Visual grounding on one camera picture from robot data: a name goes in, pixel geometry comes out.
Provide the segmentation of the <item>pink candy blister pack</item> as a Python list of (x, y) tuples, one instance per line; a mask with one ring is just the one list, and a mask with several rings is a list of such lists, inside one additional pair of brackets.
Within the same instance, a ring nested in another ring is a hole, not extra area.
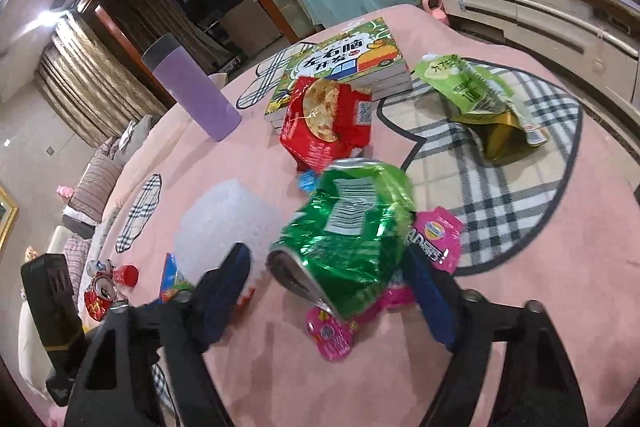
[(463, 223), (442, 207), (416, 214), (407, 235), (400, 268), (378, 300), (366, 311), (343, 323), (329, 312), (311, 309), (307, 332), (326, 361), (344, 359), (352, 351), (360, 326), (383, 311), (415, 303), (433, 338), (448, 350), (456, 349), (461, 327), (462, 290), (454, 280), (461, 255)]

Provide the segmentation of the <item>blue candy blister pack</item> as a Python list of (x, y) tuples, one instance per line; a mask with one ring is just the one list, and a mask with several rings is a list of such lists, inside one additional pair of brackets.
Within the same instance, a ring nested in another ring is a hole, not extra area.
[(312, 193), (318, 186), (319, 176), (314, 170), (306, 170), (297, 173), (298, 187), (307, 194)]

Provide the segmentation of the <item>crushed green soda can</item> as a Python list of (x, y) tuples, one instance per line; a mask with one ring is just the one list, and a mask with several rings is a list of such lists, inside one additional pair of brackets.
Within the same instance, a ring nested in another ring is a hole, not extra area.
[(404, 170), (367, 158), (335, 161), (271, 245), (267, 267), (288, 291), (349, 320), (399, 269), (415, 213)]

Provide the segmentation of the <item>white tv cabinet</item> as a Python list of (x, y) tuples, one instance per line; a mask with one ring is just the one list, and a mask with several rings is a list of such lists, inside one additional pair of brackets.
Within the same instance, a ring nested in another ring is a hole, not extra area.
[(451, 17), (494, 28), (612, 100), (639, 107), (639, 43), (608, 23), (548, 0), (442, 0), (442, 6)]

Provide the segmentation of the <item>beige patterned curtains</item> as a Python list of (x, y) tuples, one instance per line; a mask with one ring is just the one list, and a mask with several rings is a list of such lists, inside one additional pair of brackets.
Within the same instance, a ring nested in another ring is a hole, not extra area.
[(55, 114), (92, 147), (122, 134), (131, 121), (166, 113), (157, 97), (73, 15), (56, 23), (34, 81)]

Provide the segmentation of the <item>red snack bag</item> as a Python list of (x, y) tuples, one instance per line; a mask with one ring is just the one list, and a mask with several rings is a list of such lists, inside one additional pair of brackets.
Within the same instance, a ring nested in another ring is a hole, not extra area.
[(297, 170), (320, 173), (360, 154), (371, 140), (372, 93), (335, 80), (300, 77), (280, 131)]

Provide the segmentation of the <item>purple tall tumbler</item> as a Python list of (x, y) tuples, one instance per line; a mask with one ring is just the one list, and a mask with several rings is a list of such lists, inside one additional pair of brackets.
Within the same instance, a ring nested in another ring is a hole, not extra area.
[(240, 113), (173, 35), (158, 38), (141, 60), (214, 141), (222, 141), (239, 126)]

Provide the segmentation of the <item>pink kettlebell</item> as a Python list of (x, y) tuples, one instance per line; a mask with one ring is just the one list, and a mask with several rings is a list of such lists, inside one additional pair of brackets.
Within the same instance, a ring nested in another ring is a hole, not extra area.
[(422, 8), (428, 15), (434, 17), (439, 23), (449, 26), (449, 18), (444, 8), (442, 0), (422, 0)]

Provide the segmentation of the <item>striped cushion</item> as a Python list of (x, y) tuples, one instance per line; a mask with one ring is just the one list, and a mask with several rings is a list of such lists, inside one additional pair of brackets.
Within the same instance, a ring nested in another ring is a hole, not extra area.
[(110, 138), (96, 149), (68, 202), (70, 208), (96, 223), (102, 221), (106, 203), (122, 173), (122, 166), (112, 157), (114, 144)]

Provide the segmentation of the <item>green yellow snack bag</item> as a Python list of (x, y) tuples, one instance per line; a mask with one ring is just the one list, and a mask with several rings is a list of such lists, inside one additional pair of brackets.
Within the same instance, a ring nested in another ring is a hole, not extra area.
[(508, 165), (548, 142), (548, 134), (502, 77), (457, 54), (427, 54), (414, 70), (458, 113), (451, 120), (469, 128), (492, 165)]

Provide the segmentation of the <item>crushed red can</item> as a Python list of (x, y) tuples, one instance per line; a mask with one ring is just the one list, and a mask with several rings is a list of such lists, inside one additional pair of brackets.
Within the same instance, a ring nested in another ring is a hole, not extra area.
[(111, 274), (96, 274), (84, 294), (86, 311), (93, 321), (101, 322), (112, 304), (118, 300), (118, 291)]

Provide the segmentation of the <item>orange blue snack wrapper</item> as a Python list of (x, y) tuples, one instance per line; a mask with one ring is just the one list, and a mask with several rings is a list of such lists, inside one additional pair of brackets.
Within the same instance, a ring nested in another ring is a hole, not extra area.
[(194, 285), (178, 270), (175, 256), (167, 254), (160, 279), (160, 302), (167, 303), (180, 291), (192, 291), (193, 288)]

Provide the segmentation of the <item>pink blanket with plaid patches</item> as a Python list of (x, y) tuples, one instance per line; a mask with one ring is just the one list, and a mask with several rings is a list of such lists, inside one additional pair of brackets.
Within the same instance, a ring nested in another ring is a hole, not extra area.
[(139, 150), (160, 182), (140, 273), (94, 333), (70, 426), (160, 426), (161, 361), (186, 426), (634, 426), (639, 205), (601, 128), (529, 55), (411, 5), (369, 14), (497, 75), (544, 134), (488, 164), (423, 81), (358, 110), (369, 141), (304, 192), (265, 102), (215, 141), (173, 107)]

